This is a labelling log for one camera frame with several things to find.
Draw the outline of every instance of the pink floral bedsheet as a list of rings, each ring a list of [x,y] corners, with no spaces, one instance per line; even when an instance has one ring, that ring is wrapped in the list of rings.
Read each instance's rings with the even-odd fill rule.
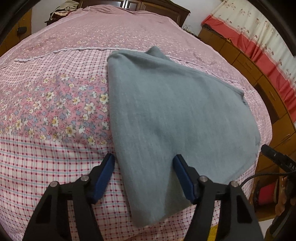
[[[158,46],[182,65],[243,90],[261,144],[271,123],[259,94],[217,52],[172,20],[145,11],[100,5],[79,9],[26,38],[0,58],[0,222],[21,240],[48,184],[75,181],[114,153],[109,119],[107,57],[114,49]],[[239,179],[254,174],[256,163]],[[244,186],[250,195],[252,182]],[[194,206],[152,227],[136,228],[116,164],[104,198],[94,206],[106,240],[179,240]],[[218,223],[216,203],[212,225]],[[69,205],[73,240],[79,240]]]

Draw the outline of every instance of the folded gray fabric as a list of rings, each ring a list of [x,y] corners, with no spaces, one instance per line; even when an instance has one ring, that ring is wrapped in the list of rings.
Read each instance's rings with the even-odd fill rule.
[[[108,79],[113,142],[136,226],[190,205],[172,168],[176,154],[224,184],[255,162],[260,133],[239,89],[157,47],[114,51]]]

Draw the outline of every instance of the metal screw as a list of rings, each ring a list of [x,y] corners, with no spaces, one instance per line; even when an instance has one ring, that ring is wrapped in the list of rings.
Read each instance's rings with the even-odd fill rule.
[[[80,178],[81,181],[86,182],[89,180],[89,176],[88,175],[84,175]]]
[[[208,181],[208,178],[206,176],[200,176],[200,181],[205,183]]]
[[[231,186],[233,186],[234,188],[237,188],[239,186],[239,184],[236,181],[232,181]]]
[[[57,186],[57,181],[53,181],[53,182],[51,182],[51,183],[50,183],[50,186],[51,186],[52,188],[55,188],[55,187]]]

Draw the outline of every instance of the floor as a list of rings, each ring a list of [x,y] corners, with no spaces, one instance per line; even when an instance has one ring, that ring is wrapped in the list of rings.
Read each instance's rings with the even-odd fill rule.
[[[259,222],[260,228],[262,230],[263,236],[265,236],[266,230],[269,228],[271,225],[273,219],[269,219],[263,222]]]

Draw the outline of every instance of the headboard panel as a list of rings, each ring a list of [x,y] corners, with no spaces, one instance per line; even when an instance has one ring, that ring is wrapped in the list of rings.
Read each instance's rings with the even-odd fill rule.
[[[145,10],[159,15],[167,16],[174,20],[180,27],[190,11],[170,0],[81,0],[78,7],[88,7],[100,4],[109,4],[116,7],[129,9],[130,11]]]

